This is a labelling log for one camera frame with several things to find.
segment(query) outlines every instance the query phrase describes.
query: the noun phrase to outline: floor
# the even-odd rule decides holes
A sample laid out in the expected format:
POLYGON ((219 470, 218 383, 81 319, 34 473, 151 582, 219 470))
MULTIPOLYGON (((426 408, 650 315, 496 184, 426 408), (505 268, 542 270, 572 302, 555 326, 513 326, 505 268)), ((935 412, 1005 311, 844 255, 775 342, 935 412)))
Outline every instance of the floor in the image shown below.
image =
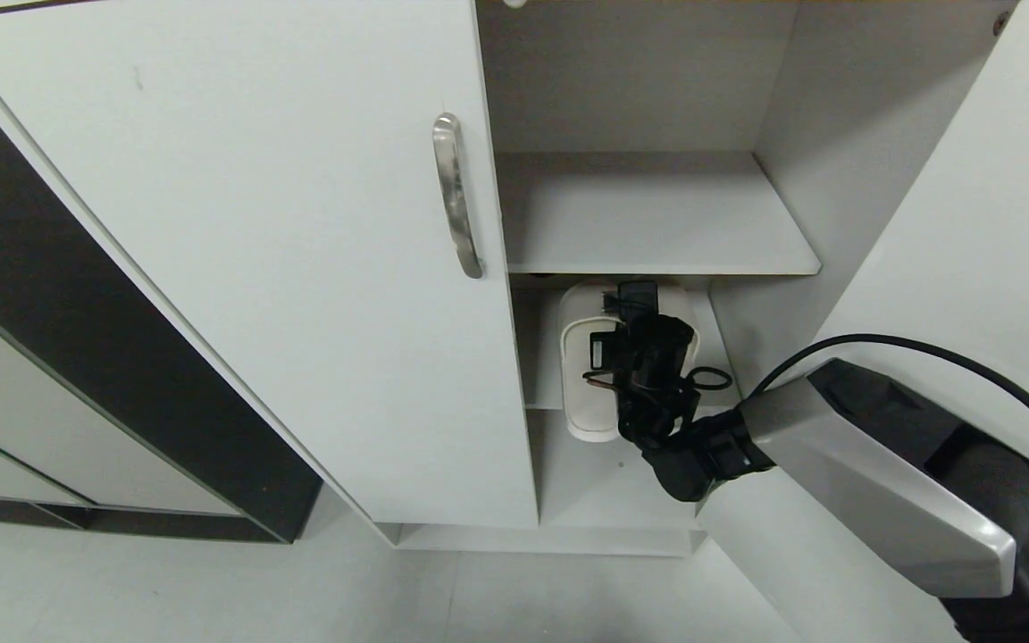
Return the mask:
POLYGON ((296 545, 0 525, 0 643, 801 643, 707 541, 690 559, 396 551, 327 494, 296 545))

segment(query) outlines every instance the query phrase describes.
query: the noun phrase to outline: silver handle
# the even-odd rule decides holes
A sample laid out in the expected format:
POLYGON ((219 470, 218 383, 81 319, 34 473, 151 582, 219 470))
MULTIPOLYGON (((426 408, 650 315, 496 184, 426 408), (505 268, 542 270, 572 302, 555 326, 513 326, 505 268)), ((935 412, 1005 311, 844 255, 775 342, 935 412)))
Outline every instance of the silver handle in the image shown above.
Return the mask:
POLYGON ((477 280, 483 277, 483 264, 478 263, 478 252, 474 249, 474 238, 470 236, 470 219, 466 216, 466 193, 463 192, 463 173, 458 167, 460 128, 453 113, 441 113, 431 131, 431 139, 436 147, 436 171, 439 173, 439 187, 443 193, 443 208, 447 211, 447 225, 450 240, 455 241, 455 254, 466 276, 477 280))

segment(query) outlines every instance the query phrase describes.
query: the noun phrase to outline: cabinet shelf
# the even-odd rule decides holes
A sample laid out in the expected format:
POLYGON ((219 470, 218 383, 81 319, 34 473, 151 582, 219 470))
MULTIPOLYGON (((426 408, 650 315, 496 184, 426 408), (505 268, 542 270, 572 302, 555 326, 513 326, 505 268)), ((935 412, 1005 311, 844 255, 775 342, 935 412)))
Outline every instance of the cabinet shelf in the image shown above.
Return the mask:
POLYGON ((748 152, 497 154, 512 274, 816 274, 748 152))

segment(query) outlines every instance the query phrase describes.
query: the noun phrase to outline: black wire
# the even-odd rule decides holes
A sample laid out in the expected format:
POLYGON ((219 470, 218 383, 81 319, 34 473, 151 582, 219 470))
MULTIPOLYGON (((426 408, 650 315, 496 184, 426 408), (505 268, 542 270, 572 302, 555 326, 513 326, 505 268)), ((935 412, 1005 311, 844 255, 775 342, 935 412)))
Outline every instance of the black wire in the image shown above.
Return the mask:
POLYGON ((605 382, 605 380, 596 380, 597 376, 612 376, 612 370, 587 370, 582 373, 582 379, 586 383, 590 384, 592 387, 598 387, 600 389, 609 389, 613 392, 620 392, 617 387, 613 386, 613 383, 605 382))
POLYGON ((685 374, 685 379, 689 380, 689 382, 694 384, 694 388, 698 390, 725 390, 733 386, 733 376, 726 373, 725 370, 714 369, 712 366, 698 366, 697 369, 689 370, 689 373, 685 374), (721 382, 717 384, 697 383, 695 377, 698 376, 698 373, 718 376, 718 378, 721 379, 721 382))
POLYGON ((846 345, 846 343, 877 343, 877 345, 889 345, 897 346, 901 348, 907 348, 911 350, 919 351, 919 353, 925 353, 927 355, 934 355, 939 359, 945 359, 945 361, 955 363, 957 366, 964 367, 964 369, 970 370, 977 376, 981 376, 989 383, 995 384, 995 386, 1000 387, 1000 389, 1008 392, 1012 396, 1019 400, 1019 402, 1024 403, 1024 406, 1029 408, 1029 392, 1026 392, 1024 388, 1020 387, 1017 383, 1012 382, 1012 380, 1001 376, 998 371, 989 369, 989 367, 984 366, 983 363, 975 362, 974 359, 969 357, 964 357, 959 353, 952 353, 952 351, 946 348, 939 348, 938 346, 930 345, 926 342, 916 342, 910 341, 907 337, 897 337, 894 335, 881 335, 874 333, 854 333, 850 335, 840 335, 837 337, 829 337, 826 341, 821 341, 814 343, 814 345, 801 350, 800 353, 792 355, 792 357, 785 359, 781 362, 780 366, 773 369, 772 373, 765 376, 765 379, 756 384, 755 389, 752 389, 751 394, 748 397, 755 397, 762 394, 769 385, 774 383, 777 378, 783 376, 785 371, 791 369, 795 366, 802 359, 809 357, 818 353, 818 351, 825 350, 825 348, 833 347, 838 345, 846 345))

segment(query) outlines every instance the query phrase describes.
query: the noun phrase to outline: silver robot arm casing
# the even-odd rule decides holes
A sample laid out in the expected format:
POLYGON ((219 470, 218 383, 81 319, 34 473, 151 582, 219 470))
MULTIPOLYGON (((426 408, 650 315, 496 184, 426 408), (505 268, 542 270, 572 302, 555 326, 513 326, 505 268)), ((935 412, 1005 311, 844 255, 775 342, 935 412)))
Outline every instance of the silver robot arm casing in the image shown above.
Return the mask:
POLYGON ((741 410, 756 448, 920 590, 968 599, 1013 593, 1012 534, 846 419, 808 378, 741 410))

